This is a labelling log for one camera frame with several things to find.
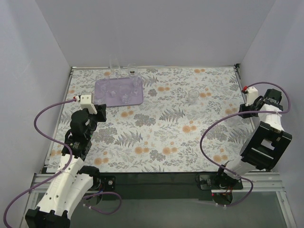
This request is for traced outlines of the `small clear shot glass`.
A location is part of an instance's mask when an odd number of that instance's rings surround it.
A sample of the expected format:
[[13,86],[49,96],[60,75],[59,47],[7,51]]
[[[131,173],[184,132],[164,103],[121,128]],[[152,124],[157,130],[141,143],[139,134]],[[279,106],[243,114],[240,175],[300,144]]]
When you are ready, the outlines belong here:
[[109,90],[108,90],[109,94],[110,94],[110,97],[114,98],[117,96],[117,92],[118,92],[118,89],[116,87],[111,87]]

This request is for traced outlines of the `clear tall tumbler glass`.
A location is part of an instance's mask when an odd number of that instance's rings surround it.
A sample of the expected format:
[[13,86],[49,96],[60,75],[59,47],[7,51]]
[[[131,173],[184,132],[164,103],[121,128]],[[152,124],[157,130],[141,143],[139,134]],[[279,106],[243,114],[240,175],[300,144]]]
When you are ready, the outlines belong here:
[[131,101],[132,98],[132,88],[128,84],[121,84],[118,88],[119,96],[124,104]]

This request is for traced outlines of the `clear plain drinking glass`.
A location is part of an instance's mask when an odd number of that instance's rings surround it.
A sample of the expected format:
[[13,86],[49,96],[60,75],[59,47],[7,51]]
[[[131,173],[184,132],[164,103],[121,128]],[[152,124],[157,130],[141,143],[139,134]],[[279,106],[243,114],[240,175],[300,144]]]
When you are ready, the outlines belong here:
[[119,77],[121,76],[121,67],[120,67],[119,60],[116,57],[116,55],[110,56],[109,64],[110,64],[111,74],[116,79],[119,79]]

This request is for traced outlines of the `clear wine glass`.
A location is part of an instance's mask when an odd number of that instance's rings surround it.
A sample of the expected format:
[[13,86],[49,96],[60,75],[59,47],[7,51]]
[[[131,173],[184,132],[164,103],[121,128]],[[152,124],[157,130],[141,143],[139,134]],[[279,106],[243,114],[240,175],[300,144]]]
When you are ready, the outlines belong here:
[[132,90],[132,95],[133,96],[137,96],[139,94],[139,89],[140,89],[140,86],[142,84],[142,76],[141,74],[136,74],[133,76],[132,78],[133,80],[133,90]]

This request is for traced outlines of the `clear small tumbler glass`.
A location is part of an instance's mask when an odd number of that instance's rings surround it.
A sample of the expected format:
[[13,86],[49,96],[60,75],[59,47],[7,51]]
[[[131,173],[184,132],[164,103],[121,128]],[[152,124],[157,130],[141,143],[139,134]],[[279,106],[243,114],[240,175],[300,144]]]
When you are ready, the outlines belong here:
[[189,92],[188,92],[188,102],[190,104],[195,104],[198,100],[198,97],[199,97],[200,93],[198,90],[196,89],[191,89]]

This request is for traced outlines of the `clear champagne flute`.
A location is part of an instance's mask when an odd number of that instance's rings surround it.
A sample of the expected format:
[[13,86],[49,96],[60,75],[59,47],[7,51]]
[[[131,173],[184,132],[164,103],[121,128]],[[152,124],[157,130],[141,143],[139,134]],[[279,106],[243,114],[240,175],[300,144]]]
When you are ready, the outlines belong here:
[[133,82],[133,96],[137,96],[139,94],[139,73],[138,73],[138,67],[134,63],[130,63],[127,66],[128,69],[128,75],[132,79]]

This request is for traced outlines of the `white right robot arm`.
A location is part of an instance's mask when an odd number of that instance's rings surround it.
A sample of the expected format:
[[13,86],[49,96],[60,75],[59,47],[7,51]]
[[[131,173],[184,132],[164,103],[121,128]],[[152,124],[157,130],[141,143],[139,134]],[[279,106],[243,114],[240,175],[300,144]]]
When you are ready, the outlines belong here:
[[247,96],[247,102],[240,105],[239,112],[262,113],[239,114],[242,118],[258,117],[259,124],[241,148],[240,156],[224,165],[232,172],[218,169],[214,183],[220,189],[234,187],[240,176],[250,171],[273,169],[292,140],[291,134],[284,131],[278,114],[283,111],[280,105],[282,92],[268,89],[261,96],[253,86],[244,87],[242,92]]

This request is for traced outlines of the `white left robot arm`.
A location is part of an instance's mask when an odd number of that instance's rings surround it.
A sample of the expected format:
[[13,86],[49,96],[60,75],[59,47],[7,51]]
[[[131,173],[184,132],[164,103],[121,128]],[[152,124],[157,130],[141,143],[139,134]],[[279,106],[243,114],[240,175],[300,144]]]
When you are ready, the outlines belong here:
[[99,169],[84,165],[100,122],[106,122],[105,104],[94,104],[72,114],[55,176],[36,208],[28,209],[25,215],[30,228],[70,227],[71,216],[86,191],[100,186]]

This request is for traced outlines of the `lilac plastic tray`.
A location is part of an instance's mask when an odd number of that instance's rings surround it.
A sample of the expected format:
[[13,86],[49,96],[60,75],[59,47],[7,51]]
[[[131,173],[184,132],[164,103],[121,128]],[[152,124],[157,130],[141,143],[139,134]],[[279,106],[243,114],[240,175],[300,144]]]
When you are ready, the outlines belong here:
[[140,105],[143,103],[143,82],[141,78],[104,78],[95,81],[94,104],[107,107]]

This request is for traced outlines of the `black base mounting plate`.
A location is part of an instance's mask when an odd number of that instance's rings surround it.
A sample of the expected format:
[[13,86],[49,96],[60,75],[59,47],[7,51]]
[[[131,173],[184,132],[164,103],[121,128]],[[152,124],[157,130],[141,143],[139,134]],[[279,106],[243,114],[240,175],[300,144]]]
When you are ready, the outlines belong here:
[[103,190],[99,200],[199,199],[232,202],[232,191],[243,188],[240,180],[217,172],[95,173],[89,191]]

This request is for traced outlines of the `aluminium frame rail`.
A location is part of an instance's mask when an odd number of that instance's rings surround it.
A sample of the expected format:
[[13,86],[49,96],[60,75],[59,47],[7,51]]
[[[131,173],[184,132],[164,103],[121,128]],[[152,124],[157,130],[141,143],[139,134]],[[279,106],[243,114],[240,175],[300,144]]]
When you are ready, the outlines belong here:
[[[34,174],[31,187],[43,182],[50,178],[52,173],[47,174]],[[285,191],[285,186],[280,178],[279,173],[276,172],[250,172],[244,176],[253,182],[252,192],[281,192]],[[36,187],[37,191],[47,190],[50,185],[50,181]],[[237,190],[233,187],[233,193],[236,192],[248,192],[251,188],[251,184],[247,180],[242,180],[243,189]]]

